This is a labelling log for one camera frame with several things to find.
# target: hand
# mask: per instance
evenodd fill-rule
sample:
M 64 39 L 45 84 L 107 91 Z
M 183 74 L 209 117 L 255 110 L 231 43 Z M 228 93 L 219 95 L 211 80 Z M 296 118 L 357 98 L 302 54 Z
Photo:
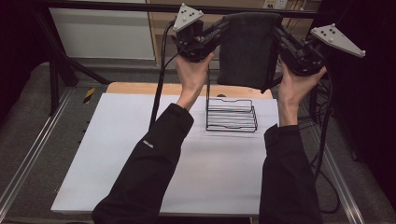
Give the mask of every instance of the hand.
M 180 97 L 177 101 L 178 105 L 187 110 L 191 109 L 205 84 L 207 69 L 214 57 L 215 55 L 210 53 L 202 61 L 192 63 L 181 56 L 177 56 L 176 70 L 182 87 Z
M 313 76 L 298 77 L 290 71 L 282 60 L 280 60 L 280 65 L 283 71 L 283 78 L 278 93 L 279 126 L 297 125 L 297 113 L 300 102 L 318 84 L 326 73 L 326 67 L 322 67 Z

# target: white table surface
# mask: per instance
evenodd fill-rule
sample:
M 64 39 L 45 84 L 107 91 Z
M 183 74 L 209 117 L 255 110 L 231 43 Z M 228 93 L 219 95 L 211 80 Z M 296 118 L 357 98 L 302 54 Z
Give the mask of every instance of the white table surface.
M 102 95 L 52 211 L 90 213 L 107 196 L 134 145 L 148 130 L 153 100 L 153 95 L 143 94 Z M 163 95 L 159 115 L 176 100 L 177 96 Z M 278 116 L 276 100 L 252 101 L 258 131 L 220 133 L 205 130 L 205 97 L 198 98 L 191 109 L 195 122 L 165 193 L 162 214 L 259 214 L 266 156 L 263 134 Z

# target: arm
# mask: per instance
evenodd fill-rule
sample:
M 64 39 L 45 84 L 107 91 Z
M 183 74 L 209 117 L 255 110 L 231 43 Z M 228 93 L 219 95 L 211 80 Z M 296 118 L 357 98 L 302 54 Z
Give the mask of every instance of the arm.
M 322 223 L 315 179 L 297 123 L 300 102 L 317 85 L 326 69 L 297 77 L 282 62 L 279 126 L 264 135 L 267 158 L 262 167 L 260 223 Z
M 210 54 L 200 63 L 178 57 L 182 93 L 136 144 L 110 193 L 92 211 L 96 224 L 151 224 L 160 213 L 163 195 L 180 157 L 180 147 L 190 131 L 189 113 L 206 80 Z

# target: gray floor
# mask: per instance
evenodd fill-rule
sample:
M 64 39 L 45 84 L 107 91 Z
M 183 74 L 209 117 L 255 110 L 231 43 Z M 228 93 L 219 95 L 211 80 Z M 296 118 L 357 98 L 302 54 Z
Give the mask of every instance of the gray floor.
M 96 69 L 100 75 L 117 81 L 157 82 L 158 71 L 155 69 Z M 56 223 L 55 220 L 86 220 L 90 216 L 66 216 L 50 211 L 56 196 L 56 189 L 62 185 L 68 167 L 78 150 L 78 141 L 88 127 L 87 121 L 106 86 L 97 85 L 89 78 L 83 80 L 73 90 L 64 113 L 54 128 L 47 144 L 39 155 L 35 166 L 23 184 L 14 204 L 7 212 L 6 221 L 11 223 Z M 167 82 L 177 82 L 175 74 L 166 78 Z M 90 86 L 95 86 L 91 101 L 82 103 Z M 50 112 L 49 71 L 45 66 L 38 67 L 25 87 L 21 99 L 10 111 L 7 120 L 0 129 L 0 192 L 7 188 L 12 176 L 17 172 L 24 156 L 44 126 Z M 312 137 L 312 130 L 302 130 L 304 145 L 309 158 L 318 148 Z M 389 205 L 383 192 L 376 184 L 364 163 L 351 159 L 350 149 L 336 119 L 331 119 L 327 144 L 332 151 L 354 199 L 361 210 L 366 223 L 396 223 L 395 212 Z M 335 197 L 329 185 L 320 178 L 318 196 L 322 209 L 332 209 Z M 344 209 L 333 215 L 323 215 L 325 223 L 348 223 Z

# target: black sleeve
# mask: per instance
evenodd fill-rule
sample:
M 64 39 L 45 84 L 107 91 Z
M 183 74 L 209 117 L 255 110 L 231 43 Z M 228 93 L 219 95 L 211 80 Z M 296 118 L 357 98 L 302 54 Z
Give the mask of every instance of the black sleeve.
M 299 127 L 275 125 L 264 139 L 267 158 L 262 167 L 260 223 L 323 223 Z
M 156 222 L 192 124 L 187 110 L 175 104 L 166 108 L 135 146 L 108 196 L 93 209 L 96 224 Z

